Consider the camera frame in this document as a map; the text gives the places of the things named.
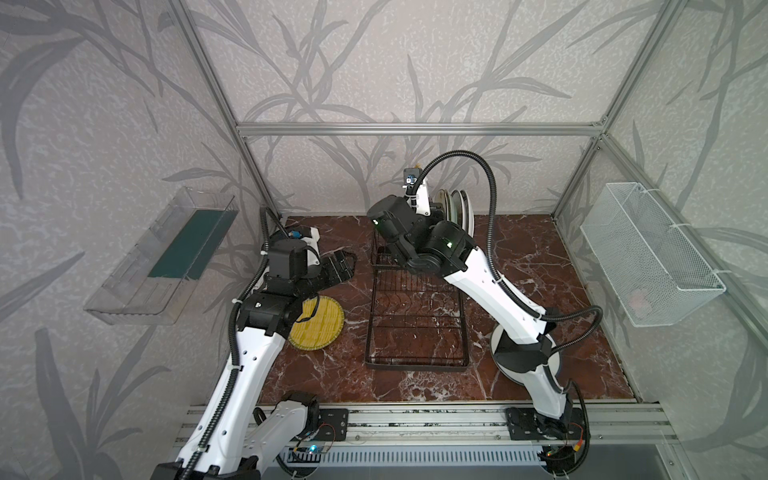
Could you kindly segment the cream plate with floral sprigs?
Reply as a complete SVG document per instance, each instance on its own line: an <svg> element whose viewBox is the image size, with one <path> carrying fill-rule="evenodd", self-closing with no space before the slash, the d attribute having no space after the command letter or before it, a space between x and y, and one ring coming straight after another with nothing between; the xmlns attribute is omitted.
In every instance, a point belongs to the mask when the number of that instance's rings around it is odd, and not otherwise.
<svg viewBox="0 0 768 480"><path fill-rule="evenodd" d="M444 189L439 189L437 193L434 195L433 205L434 205L434 208L440 213L443 219L448 218L446 191Z"/></svg>

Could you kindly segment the mint green flower plate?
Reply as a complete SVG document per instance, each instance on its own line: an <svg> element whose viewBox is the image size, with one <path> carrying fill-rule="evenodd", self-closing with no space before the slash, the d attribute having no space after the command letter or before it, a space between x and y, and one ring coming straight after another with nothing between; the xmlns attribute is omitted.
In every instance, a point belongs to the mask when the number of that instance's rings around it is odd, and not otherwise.
<svg viewBox="0 0 768 480"><path fill-rule="evenodd" d="M454 200L454 196L448 190L444 191L446 219L452 223L459 224L459 207Z"/></svg>

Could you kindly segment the white plate green text rim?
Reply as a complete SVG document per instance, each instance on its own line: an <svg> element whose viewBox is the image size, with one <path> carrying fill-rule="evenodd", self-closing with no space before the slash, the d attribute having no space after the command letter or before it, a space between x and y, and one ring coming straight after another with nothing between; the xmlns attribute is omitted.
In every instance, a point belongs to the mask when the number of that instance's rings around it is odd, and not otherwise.
<svg viewBox="0 0 768 480"><path fill-rule="evenodd" d="M475 232L475 213L472 201L466 191L462 191L465 203L466 231L470 237L474 237Z"/></svg>

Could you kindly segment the white plate orange sunburst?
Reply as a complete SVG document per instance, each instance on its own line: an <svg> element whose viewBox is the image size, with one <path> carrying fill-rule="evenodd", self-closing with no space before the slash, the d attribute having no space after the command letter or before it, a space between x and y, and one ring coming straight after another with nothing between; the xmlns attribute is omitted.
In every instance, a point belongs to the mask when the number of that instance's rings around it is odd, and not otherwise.
<svg viewBox="0 0 768 480"><path fill-rule="evenodd" d="M469 225L468 223L469 219L468 219L466 192L464 190L455 190L452 193L452 198L456 205L456 211L457 211L456 222L461 226L463 230L467 231L468 225Z"/></svg>

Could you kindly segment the white plate green clover emblem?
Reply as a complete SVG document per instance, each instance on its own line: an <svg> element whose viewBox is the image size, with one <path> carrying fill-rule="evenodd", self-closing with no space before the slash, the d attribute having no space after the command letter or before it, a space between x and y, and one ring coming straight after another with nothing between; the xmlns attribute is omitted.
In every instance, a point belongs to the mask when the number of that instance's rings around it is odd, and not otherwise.
<svg viewBox="0 0 768 480"><path fill-rule="evenodd" d="M514 383L527 386L534 378L555 381L561 371L561 357L554 353L555 343L549 334L539 334L533 343L514 341L501 326L491 335L491 352L499 370Z"/></svg>

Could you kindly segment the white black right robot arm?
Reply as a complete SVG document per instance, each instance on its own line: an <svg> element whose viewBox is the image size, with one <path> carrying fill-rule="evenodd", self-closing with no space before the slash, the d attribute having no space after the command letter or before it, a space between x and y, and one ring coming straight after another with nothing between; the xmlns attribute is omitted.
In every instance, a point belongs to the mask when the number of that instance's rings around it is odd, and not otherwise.
<svg viewBox="0 0 768 480"><path fill-rule="evenodd" d="M427 175L455 157L476 162L489 188L485 247L460 225L419 206L417 196ZM388 195L367 212L385 240L396 264L412 273L438 276L482 307L497 323L492 355L497 367L522 385L533 401L533 411L521 418L544 437L564 437L572 425L572 411L586 408L581 398L571 400L574 381L559 384L550 361L588 338L601 324L603 310L590 305L572 313L550 313L500 273L494 264L497 185L489 163L479 154L453 150L433 159L407 182L402 196Z"/></svg>

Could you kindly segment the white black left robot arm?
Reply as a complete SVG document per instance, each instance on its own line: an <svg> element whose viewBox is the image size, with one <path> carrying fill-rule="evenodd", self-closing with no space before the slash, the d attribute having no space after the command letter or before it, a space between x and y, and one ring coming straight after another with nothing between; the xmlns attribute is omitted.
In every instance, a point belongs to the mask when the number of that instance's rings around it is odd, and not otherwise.
<svg viewBox="0 0 768 480"><path fill-rule="evenodd" d="M157 465L155 479L259 479L287 444L315 433L320 409L315 395L290 392L260 421L251 453L246 431L274 362L295 324L308 321L305 301L350 280L357 257L338 249L318 251L319 234L293 232L260 211L260 264L248 286L233 299L227 326L229 359L201 420L177 458Z"/></svg>

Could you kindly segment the yellow woven round plate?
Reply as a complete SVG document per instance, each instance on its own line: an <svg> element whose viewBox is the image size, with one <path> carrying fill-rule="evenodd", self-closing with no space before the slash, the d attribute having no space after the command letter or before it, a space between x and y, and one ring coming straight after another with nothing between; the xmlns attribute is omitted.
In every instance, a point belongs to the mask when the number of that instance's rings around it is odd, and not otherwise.
<svg viewBox="0 0 768 480"><path fill-rule="evenodd" d="M333 298L320 296L306 300L288 341L296 349L316 351L333 343L345 324L344 310Z"/></svg>

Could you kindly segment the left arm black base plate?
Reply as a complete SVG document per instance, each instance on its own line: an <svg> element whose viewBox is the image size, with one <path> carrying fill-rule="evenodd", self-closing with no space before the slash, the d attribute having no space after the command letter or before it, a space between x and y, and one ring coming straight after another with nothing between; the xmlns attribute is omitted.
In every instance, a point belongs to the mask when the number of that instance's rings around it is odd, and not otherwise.
<svg viewBox="0 0 768 480"><path fill-rule="evenodd" d="M345 441L350 411L346 408L319 408L308 412L307 423L298 439L337 442Z"/></svg>

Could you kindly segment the aluminium frame rail base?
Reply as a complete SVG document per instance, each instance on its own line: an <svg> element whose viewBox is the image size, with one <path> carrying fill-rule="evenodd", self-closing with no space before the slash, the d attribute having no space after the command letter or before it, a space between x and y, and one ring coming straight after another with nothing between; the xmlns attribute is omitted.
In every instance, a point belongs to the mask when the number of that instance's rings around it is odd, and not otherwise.
<svg viewBox="0 0 768 480"><path fill-rule="evenodd" d="M350 411L345 441L337 446L534 445L563 441L511 440L504 417L523 401L347 403L324 408ZM658 403L589 401L587 415L593 445L674 444L679 441Z"/></svg>

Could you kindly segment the clear plastic wall bin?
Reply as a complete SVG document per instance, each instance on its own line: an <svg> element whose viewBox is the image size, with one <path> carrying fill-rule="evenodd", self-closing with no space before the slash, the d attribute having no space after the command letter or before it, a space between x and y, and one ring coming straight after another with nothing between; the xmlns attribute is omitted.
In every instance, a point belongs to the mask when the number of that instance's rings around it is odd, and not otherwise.
<svg viewBox="0 0 768 480"><path fill-rule="evenodd" d="M84 311L108 325L174 324L238 213L233 194L180 188Z"/></svg>

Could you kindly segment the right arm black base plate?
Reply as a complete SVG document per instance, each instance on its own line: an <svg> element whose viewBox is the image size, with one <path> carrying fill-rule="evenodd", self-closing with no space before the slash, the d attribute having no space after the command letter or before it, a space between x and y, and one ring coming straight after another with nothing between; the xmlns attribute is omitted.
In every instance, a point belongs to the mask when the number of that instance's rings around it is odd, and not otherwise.
<svg viewBox="0 0 768 480"><path fill-rule="evenodd" d="M584 412L570 403L560 418L541 415L533 407L506 408L504 417L511 440L575 443L587 438Z"/></svg>

